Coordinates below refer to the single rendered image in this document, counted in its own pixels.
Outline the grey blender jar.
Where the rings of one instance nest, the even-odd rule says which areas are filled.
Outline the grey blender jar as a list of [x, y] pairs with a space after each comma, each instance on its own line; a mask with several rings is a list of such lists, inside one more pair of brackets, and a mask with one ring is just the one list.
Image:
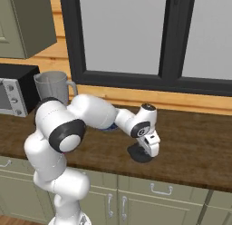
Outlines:
[[69, 87], [72, 87], [74, 95], [78, 94], [76, 83], [69, 81], [66, 73], [61, 71], [38, 73], [34, 76], [34, 82], [41, 100], [54, 97], [68, 105]]

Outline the black framed window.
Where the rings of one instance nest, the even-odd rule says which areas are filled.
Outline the black framed window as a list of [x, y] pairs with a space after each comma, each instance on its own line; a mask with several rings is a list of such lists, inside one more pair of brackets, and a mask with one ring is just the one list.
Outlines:
[[81, 85], [231, 96], [232, 80], [184, 77], [195, 0], [166, 0], [157, 74], [91, 71], [86, 67], [81, 0], [61, 0], [72, 80]]

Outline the olive green drawer front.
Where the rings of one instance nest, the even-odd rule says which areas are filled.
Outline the olive green drawer front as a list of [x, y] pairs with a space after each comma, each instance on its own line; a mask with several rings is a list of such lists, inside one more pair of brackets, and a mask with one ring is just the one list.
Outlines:
[[[150, 190], [151, 183], [167, 184], [173, 187], [173, 192], [170, 196], [155, 194]], [[129, 176], [118, 176], [118, 186], [122, 191], [138, 193], [143, 195], [150, 195], [153, 197], [163, 197], [166, 199], [187, 201], [190, 203], [203, 204], [207, 195], [208, 190], [200, 189], [192, 186], [178, 185], [169, 182], [152, 181], [140, 178], [134, 178]]]
[[91, 189], [103, 189], [103, 190], [116, 190], [117, 189], [117, 176], [115, 174], [101, 172], [101, 171], [89, 171], [79, 169], [83, 174], [86, 174], [91, 182]]
[[232, 193], [223, 191], [213, 191], [209, 206], [232, 210]]
[[34, 174], [34, 168], [28, 160], [0, 156], [0, 164], [6, 164], [8, 160], [11, 160], [12, 164], [6, 168], [0, 168], [0, 171], [11, 171], [29, 175]]

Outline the silver and black toaster oven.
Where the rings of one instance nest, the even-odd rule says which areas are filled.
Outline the silver and black toaster oven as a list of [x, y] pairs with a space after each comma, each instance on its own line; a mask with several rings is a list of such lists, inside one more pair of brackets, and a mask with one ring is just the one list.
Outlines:
[[0, 114], [26, 117], [39, 103], [37, 65], [0, 64]]

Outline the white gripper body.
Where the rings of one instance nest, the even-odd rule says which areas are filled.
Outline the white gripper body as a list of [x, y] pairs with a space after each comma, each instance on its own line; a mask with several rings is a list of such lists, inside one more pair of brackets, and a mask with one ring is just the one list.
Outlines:
[[158, 142], [154, 142], [154, 143], [146, 143], [144, 142], [142, 144], [142, 147], [144, 148], [144, 150], [146, 151], [146, 153], [150, 156], [150, 157], [156, 157], [159, 154], [160, 151], [160, 144]]

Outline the olive green cupboard door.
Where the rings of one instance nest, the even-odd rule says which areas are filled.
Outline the olive green cupboard door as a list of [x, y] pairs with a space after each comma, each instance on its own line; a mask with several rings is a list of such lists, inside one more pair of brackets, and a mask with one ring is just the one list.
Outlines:
[[205, 205], [198, 225], [232, 225], [232, 209], [222, 209]]
[[[118, 191], [120, 225], [197, 225], [202, 205]], [[121, 198], [127, 197], [127, 219], [121, 217]]]
[[31, 174], [0, 171], [0, 207], [10, 217], [42, 224], [54, 216], [49, 193], [34, 184]]
[[[108, 216], [108, 194], [111, 193], [112, 218]], [[92, 225], [118, 225], [118, 204], [116, 190], [96, 189], [88, 192], [80, 201], [82, 211], [90, 218]]]

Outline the olive green wall cabinet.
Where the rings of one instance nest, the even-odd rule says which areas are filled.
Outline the olive green wall cabinet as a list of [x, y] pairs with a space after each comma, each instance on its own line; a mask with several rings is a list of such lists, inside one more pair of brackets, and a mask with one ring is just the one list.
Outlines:
[[51, 0], [0, 0], [0, 58], [28, 59], [55, 43]]

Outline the blue bowl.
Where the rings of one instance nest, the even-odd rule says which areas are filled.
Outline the blue bowl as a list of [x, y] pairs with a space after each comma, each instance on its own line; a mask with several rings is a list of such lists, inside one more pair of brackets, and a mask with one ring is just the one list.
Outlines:
[[117, 124], [114, 122], [110, 127], [106, 128], [106, 129], [98, 129], [99, 131], [103, 131], [103, 132], [112, 132], [118, 129]]

